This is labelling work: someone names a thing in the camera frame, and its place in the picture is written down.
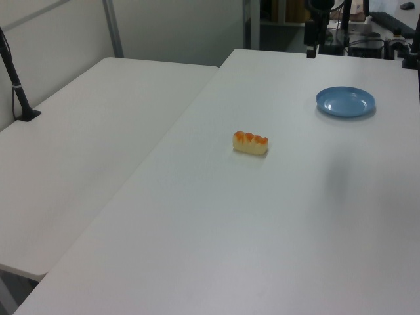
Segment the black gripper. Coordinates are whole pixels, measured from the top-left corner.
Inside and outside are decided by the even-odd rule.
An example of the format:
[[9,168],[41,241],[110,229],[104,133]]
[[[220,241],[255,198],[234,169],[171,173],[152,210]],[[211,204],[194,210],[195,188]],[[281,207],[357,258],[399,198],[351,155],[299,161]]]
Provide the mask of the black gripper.
[[304,23],[304,44],[306,45],[306,57],[316,57],[318,42],[318,23],[315,20],[307,20]]

